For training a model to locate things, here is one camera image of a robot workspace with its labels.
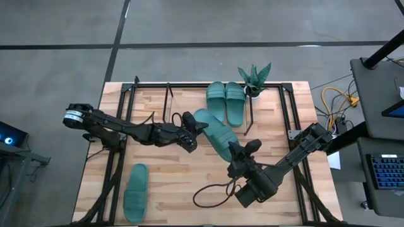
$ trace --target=plant leaf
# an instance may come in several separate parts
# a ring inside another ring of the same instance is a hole
[[[262,86],[265,83],[265,81],[266,81],[266,79],[267,79],[267,77],[268,77],[268,75],[269,75],[269,73],[271,71],[271,65],[272,65],[272,62],[270,62],[267,66],[265,66],[258,73],[257,77],[258,77],[258,86],[259,87]]]
[[[266,90],[266,88],[260,88],[259,90],[258,90],[258,92],[263,92],[263,90]]]
[[[249,76],[247,75],[247,73],[242,68],[240,68],[240,67],[237,67],[237,68],[239,69],[240,76],[243,78],[243,80],[246,82],[246,84],[249,83],[250,79],[249,79]]]
[[[250,87],[251,89],[257,89],[257,86],[255,86],[251,83],[247,83],[247,86]]]
[[[250,83],[255,86],[258,85],[257,67],[254,65],[251,66]]]

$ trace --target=wooden table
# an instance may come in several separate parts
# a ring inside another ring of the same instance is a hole
[[[295,100],[303,129],[317,122],[316,111],[308,82],[293,82]],[[100,109],[110,115],[116,115],[117,104],[122,83],[106,83],[103,90]],[[174,97],[169,96],[166,120],[175,113],[195,112],[206,108],[206,88],[173,88]],[[165,88],[137,88],[135,92],[132,122],[144,121],[155,111],[155,122],[162,121]],[[291,113],[287,99],[288,112]],[[123,113],[126,113],[126,100]],[[287,136],[283,123],[282,107],[278,90],[268,89],[259,99],[253,101],[254,124],[248,135],[244,136],[250,123],[249,102],[246,102],[245,123],[236,132],[241,144],[252,139],[260,139],[261,149],[254,154],[261,163],[276,163],[289,152]],[[289,114],[292,128],[294,120]],[[93,143],[88,155],[102,145]],[[79,220],[100,195],[107,163],[107,152],[100,153],[85,165],[83,179],[74,210],[73,221]],[[325,206],[335,217],[342,220],[333,179],[324,152],[318,151],[308,157],[314,189]],[[130,224],[123,213],[123,192],[129,180],[129,172],[136,163],[146,163],[149,167],[148,207],[143,224],[214,224],[214,225],[267,225],[267,224],[301,224],[297,203],[297,194],[293,173],[285,175],[278,193],[264,203],[253,202],[247,209],[243,208],[235,197],[225,204],[213,208],[202,209],[192,202],[193,194],[200,188],[212,183],[226,183],[228,163],[223,161],[210,146],[205,136],[198,137],[198,148],[191,154],[177,145],[164,148],[142,146],[130,139],[126,149],[122,174],[119,202],[117,205],[115,224]],[[242,186],[245,179],[238,181]],[[215,187],[198,195],[201,204],[215,204],[226,198],[223,187]],[[312,220],[311,208],[307,194],[305,201],[309,219]]]

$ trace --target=white paper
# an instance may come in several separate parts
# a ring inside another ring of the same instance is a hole
[[[336,170],[341,170],[341,161],[340,161],[340,152],[337,151],[331,155],[327,156],[328,165],[330,168],[334,168]]]
[[[400,87],[400,96],[404,99],[404,87]]]

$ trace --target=green slide sandal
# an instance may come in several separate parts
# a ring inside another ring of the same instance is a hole
[[[227,122],[232,127],[240,127],[244,120],[244,103],[246,95],[240,85],[229,82],[226,85]]]
[[[220,122],[225,120],[225,86],[216,81],[206,91],[206,104],[209,112]]]
[[[194,113],[195,120],[209,124],[203,129],[203,134],[208,138],[215,151],[225,161],[231,162],[232,155],[229,150],[229,142],[239,143],[239,140],[232,128],[223,125],[216,117],[214,117],[207,109],[199,109]]]
[[[145,164],[133,166],[124,193],[124,214],[131,223],[142,223],[146,216],[149,172]]]

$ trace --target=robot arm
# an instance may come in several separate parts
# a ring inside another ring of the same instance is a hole
[[[248,207],[254,201],[264,202],[278,191],[283,177],[305,157],[317,150],[326,149],[332,141],[331,134],[321,125],[311,124],[295,139],[295,148],[275,165],[257,163],[251,156],[261,147],[261,141],[255,139],[242,147],[230,143],[233,160],[227,168],[228,176],[236,178],[243,176],[247,179],[245,186],[235,193],[237,200]]]
[[[95,110],[89,104],[77,103],[70,104],[66,109],[63,124],[72,129],[86,130],[100,138],[102,144],[110,149],[121,146],[121,132],[143,145],[162,147],[178,144],[188,153],[196,149],[196,137],[202,133],[202,129],[208,127],[206,123],[195,121],[189,112],[183,113],[180,127],[173,123],[132,124],[107,115],[101,110]]]

